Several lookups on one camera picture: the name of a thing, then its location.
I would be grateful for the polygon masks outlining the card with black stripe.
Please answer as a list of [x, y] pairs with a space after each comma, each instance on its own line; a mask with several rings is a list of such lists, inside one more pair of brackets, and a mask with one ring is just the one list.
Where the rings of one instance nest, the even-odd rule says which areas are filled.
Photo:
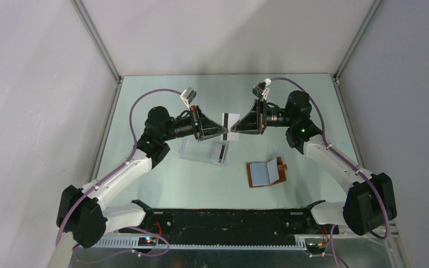
[[223, 141], [238, 141], [239, 134], [232, 131], [232, 127], [240, 120], [240, 114], [237, 113], [223, 113], [222, 125], [228, 129], [228, 132], [221, 135]]

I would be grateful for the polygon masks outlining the clear plastic card box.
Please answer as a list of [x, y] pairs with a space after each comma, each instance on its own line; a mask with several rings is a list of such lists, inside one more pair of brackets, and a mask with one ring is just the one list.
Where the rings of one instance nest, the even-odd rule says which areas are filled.
[[196, 141], [185, 138], [179, 150], [179, 155], [182, 159], [213, 164], [211, 162], [212, 145], [216, 142], [222, 142], [219, 138], [213, 138], [205, 141]]

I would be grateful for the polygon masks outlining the brown leather card holder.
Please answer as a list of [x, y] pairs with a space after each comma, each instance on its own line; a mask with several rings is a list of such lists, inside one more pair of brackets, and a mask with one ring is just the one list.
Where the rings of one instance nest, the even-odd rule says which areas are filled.
[[250, 188], [272, 186], [287, 181], [288, 167], [280, 156], [267, 162], [249, 162], [246, 169]]

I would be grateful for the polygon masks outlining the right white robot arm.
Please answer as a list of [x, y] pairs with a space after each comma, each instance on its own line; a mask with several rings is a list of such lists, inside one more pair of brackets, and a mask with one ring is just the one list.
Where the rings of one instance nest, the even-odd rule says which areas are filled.
[[335, 224], [347, 226], [362, 236], [385, 226], [386, 233], [382, 238], [386, 239], [390, 234], [390, 221], [397, 216], [391, 178], [385, 173], [375, 174], [363, 168], [329, 143], [323, 131], [311, 120], [314, 107], [310, 96], [300, 90], [290, 93], [283, 108], [260, 98], [231, 130], [262, 135], [268, 127], [284, 127], [289, 147], [316, 162], [343, 189], [344, 201], [320, 202], [303, 217], [303, 228], [307, 232], [317, 233], [326, 224]]

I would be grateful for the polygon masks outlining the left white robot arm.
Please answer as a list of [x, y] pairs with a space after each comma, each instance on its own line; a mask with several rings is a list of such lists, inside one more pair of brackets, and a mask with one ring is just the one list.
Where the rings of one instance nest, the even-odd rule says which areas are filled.
[[62, 192], [56, 225], [56, 243], [63, 233], [84, 248], [92, 247], [103, 235], [134, 226], [140, 232], [152, 230], [154, 217], [145, 205], [130, 202], [110, 207], [110, 202], [140, 176], [158, 166], [170, 151], [168, 141], [194, 136], [204, 141], [228, 133], [228, 129], [208, 118], [198, 106], [184, 111], [185, 116], [172, 117], [165, 107], [149, 110], [144, 132], [123, 163], [106, 176], [80, 188], [68, 186]]

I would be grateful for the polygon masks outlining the left circuit board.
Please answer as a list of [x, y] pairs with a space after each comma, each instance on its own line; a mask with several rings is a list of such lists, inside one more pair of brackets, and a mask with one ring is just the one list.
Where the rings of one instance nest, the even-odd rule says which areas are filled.
[[156, 237], [150, 237], [150, 236], [146, 236], [146, 237], [140, 237], [137, 245], [140, 247], [154, 247], [158, 244], [158, 238]]

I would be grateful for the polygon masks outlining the circuit board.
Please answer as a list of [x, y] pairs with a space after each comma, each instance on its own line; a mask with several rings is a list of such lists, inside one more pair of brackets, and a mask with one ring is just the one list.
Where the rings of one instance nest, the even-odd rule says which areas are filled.
[[158, 238], [156, 237], [150, 237], [150, 236], [146, 236], [146, 237], [140, 237], [137, 245], [140, 247], [154, 247], [158, 244]]
[[307, 243], [306, 246], [307, 248], [326, 248], [328, 242]]

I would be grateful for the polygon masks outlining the right circuit board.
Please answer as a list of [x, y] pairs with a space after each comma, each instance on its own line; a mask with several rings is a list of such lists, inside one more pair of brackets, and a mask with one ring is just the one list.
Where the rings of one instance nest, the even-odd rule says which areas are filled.
[[328, 242], [307, 243], [306, 246], [307, 248], [326, 248]]

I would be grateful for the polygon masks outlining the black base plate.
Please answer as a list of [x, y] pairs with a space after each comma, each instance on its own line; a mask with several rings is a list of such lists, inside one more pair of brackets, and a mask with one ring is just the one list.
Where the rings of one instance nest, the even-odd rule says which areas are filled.
[[324, 235], [307, 209], [155, 209], [138, 228], [179, 246], [296, 246], [301, 235]]

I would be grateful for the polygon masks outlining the aluminium frame rail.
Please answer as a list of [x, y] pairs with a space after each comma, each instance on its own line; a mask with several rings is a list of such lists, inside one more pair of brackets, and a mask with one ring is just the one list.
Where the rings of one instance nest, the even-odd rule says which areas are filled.
[[96, 209], [74, 212], [64, 232], [90, 248], [107, 233], [140, 235], [148, 231], [175, 247], [280, 248], [298, 246], [301, 236], [321, 235], [329, 224], [319, 224], [307, 209], [149, 209], [141, 221], [128, 219], [110, 227], [109, 216]]

